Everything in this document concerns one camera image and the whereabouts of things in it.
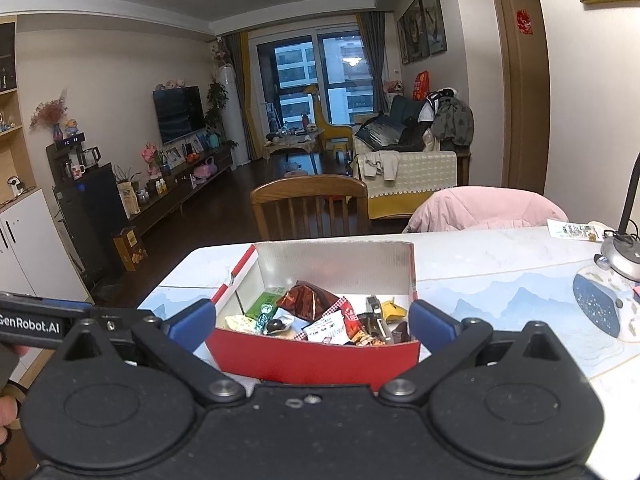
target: gray curtain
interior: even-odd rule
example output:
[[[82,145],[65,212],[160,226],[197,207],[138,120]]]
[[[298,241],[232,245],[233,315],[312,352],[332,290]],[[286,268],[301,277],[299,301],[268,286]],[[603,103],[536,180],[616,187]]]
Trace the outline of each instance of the gray curtain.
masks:
[[[251,138],[251,131],[249,130],[249,124],[247,124],[246,121],[246,111],[244,104],[244,67],[242,66],[242,44],[240,33],[234,32],[233,34],[227,34],[226,36],[222,37],[222,42],[226,48],[226,51],[229,53],[231,64],[234,66],[234,72],[236,73],[238,99],[240,100],[240,106],[242,107],[242,124],[244,126],[244,138],[246,139],[246,148],[249,159],[256,160],[258,156],[255,153],[254,143]]]
[[[387,111],[385,89],[382,85],[382,71],[385,65],[385,13],[379,10],[358,12],[358,27],[364,54],[373,76],[373,111]]]

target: pink coat on chair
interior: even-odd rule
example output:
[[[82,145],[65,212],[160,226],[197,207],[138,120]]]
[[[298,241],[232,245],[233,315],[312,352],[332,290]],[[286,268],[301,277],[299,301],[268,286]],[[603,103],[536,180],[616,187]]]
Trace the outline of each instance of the pink coat on chair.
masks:
[[[464,186],[434,193],[411,216],[405,231],[423,233],[462,229],[499,229],[567,221],[556,204],[530,191]]]

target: yellow giraffe toy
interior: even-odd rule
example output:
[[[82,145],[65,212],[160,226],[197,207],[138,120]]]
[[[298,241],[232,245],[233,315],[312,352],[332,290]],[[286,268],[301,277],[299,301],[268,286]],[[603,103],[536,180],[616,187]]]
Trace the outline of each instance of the yellow giraffe toy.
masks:
[[[349,150],[353,149],[353,131],[350,126],[337,126],[336,124],[330,124],[324,118],[322,113],[322,105],[320,104],[320,94],[318,87],[311,85],[305,88],[305,94],[311,94],[311,98],[314,102],[314,118],[316,120],[316,126],[322,133],[319,135],[320,146],[322,151],[327,149],[327,143],[334,139],[347,139],[349,143]]]

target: cabinet handle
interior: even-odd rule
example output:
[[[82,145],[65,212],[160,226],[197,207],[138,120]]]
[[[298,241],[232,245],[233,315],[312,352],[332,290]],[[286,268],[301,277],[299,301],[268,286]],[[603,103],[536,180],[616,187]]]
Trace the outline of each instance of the cabinet handle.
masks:
[[[9,222],[7,222],[6,220],[4,221],[4,223],[6,224],[6,228],[9,229],[9,234],[11,235],[11,240],[14,241],[15,244],[15,238],[14,238],[14,234],[11,232],[11,227],[9,226]]]

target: yellow sofa skirt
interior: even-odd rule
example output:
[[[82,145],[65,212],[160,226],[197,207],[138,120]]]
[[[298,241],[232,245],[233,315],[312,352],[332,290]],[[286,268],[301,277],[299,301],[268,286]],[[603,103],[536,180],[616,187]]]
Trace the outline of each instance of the yellow sofa skirt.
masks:
[[[369,198],[367,201],[369,219],[409,217],[433,193],[434,191],[423,191],[420,193],[401,193]]]

